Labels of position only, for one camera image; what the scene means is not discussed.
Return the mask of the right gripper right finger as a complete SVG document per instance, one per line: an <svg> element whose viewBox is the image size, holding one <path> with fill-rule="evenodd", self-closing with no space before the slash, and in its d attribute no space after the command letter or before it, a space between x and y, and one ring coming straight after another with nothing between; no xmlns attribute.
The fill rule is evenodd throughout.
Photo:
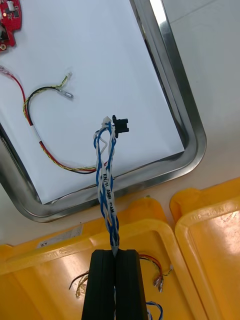
<svg viewBox="0 0 240 320"><path fill-rule="evenodd" d="M115 264L117 320L146 320L146 298L140 258L136 250L118 250Z"/></svg>

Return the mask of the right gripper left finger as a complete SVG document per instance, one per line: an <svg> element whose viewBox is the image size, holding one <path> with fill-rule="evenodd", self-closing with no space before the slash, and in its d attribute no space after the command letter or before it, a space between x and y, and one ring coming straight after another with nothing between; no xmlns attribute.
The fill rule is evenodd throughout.
<svg viewBox="0 0 240 320"><path fill-rule="evenodd" d="M91 255L81 318L115 318L115 258L111 250L95 250Z"/></svg>

